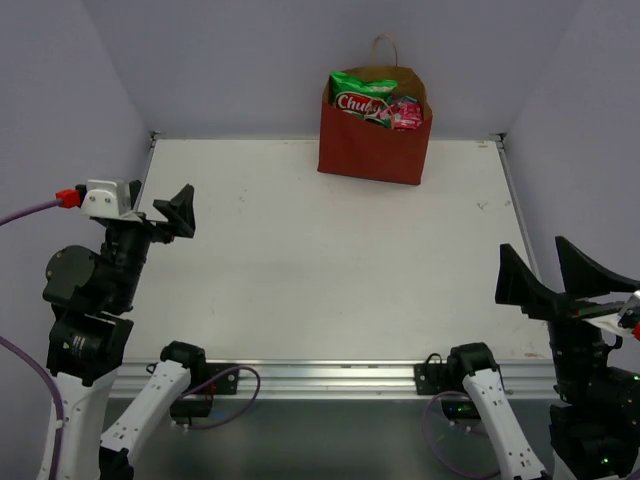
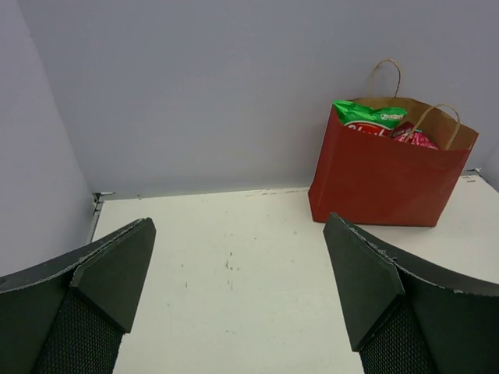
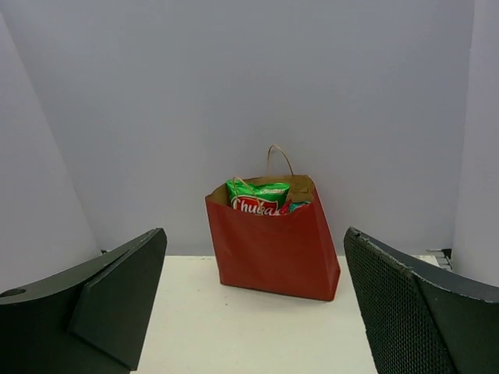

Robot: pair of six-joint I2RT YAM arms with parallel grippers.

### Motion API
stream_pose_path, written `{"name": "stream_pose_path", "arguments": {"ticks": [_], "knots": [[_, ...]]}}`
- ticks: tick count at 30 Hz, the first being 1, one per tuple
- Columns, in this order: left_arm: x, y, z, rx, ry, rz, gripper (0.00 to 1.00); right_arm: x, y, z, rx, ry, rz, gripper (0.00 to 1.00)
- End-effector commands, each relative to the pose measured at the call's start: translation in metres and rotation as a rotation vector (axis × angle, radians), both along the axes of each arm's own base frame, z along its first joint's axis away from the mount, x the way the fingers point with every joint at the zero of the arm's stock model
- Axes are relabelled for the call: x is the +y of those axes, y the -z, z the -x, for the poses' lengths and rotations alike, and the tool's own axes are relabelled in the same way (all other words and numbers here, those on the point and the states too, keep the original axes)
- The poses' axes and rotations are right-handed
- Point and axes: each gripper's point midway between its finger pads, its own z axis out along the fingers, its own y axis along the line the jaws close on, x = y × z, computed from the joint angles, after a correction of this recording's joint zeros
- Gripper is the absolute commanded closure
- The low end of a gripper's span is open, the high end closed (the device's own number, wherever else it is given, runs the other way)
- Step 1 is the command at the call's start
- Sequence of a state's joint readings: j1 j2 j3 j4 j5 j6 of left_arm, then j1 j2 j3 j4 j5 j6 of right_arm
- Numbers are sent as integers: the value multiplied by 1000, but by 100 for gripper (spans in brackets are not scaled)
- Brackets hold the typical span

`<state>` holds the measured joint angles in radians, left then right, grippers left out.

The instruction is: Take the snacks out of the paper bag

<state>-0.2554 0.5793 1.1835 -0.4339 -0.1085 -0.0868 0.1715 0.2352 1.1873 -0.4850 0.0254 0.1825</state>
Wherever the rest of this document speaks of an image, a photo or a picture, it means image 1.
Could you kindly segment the green Chuby cassava chips bag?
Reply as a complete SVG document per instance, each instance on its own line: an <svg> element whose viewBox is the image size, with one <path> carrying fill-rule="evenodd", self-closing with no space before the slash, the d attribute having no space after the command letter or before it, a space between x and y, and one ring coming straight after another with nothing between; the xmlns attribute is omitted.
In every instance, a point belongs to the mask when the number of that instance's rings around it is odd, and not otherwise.
<svg viewBox="0 0 640 480"><path fill-rule="evenodd" d="M334 71L330 75L333 107L368 122L390 125L388 100L398 83L391 79L363 81Z"/></svg>

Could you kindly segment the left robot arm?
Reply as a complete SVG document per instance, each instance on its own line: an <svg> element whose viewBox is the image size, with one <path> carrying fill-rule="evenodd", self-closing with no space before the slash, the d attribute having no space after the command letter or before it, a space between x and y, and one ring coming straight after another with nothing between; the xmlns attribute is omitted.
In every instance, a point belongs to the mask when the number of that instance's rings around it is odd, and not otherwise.
<svg viewBox="0 0 640 480"><path fill-rule="evenodd" d="M71 245L45 269L44 300L55 320L49 333L47 378L53 385L41 479L130 479L145 444L170 406L208 379L203 349L174 341L166 346L150 380L109 427L106 407L133 329L126 314L154 243L195 234L195 189L187 184L169 200L156 200L162 220L134 208L138 181L91 180L57 192L62 208L105 229L99 251Z"/></svg>

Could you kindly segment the red brown paper bag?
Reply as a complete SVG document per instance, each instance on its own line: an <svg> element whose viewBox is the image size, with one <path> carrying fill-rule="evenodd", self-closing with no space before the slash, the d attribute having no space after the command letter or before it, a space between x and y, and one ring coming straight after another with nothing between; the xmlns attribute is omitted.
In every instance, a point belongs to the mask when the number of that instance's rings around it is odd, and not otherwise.
<svg viewBox="0 0 640 480"><path fill-rule="evenodd" d="M366 65L336 70L363 81L395 80L398 85L393 98L409 96L418 100L423 122L415 130L398 130L372 123L345 113L331 104L330 75L322 95L319 159L322 173L362 178L405 185L421 183L433 113L427 100L426 87L418 74L399 64Z"/></svg>

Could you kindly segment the pink candy packet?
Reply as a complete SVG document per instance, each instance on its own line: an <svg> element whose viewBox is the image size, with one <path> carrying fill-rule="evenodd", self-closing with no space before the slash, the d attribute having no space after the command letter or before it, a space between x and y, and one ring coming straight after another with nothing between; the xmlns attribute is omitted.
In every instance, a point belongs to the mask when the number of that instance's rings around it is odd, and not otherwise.
<svg viewBox="0 0 640 480"><path fill-rule="evenodd" d="M381 112L380 119L391 129L415 130L423 122L422 108L418 100L413 97L393 98Z"/></svg>

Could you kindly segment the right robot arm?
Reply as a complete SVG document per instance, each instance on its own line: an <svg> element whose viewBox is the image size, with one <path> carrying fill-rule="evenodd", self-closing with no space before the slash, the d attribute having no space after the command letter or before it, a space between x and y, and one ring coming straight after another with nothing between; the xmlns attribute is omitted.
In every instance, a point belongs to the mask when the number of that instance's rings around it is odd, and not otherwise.
<svg viewBox="0 0 640 480"><path fill-rule="evenodd" d="M503 479L636 479L639 375L610 354L639 338L639 282L618 274L563 236L555 239L563 289L545 286L509 244L499 248L494 300L545 323L556 395L549 405L553 468L546 470L506 398L489 347L451 349L445 379L473 402Z"/></svg>

